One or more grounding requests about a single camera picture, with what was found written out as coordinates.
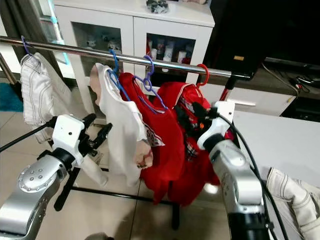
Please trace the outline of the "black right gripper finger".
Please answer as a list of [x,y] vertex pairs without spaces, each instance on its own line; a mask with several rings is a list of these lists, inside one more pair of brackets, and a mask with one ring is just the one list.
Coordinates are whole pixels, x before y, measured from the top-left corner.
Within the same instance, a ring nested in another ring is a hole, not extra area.
[[179,103],[179,125],[182,128],[185,139],[190,143],[198,140],[198,118],[185,103]]
[[193,119],[206,119],[208,109],[201,105],[201,103],[195,101],[190,103],[190,114]]

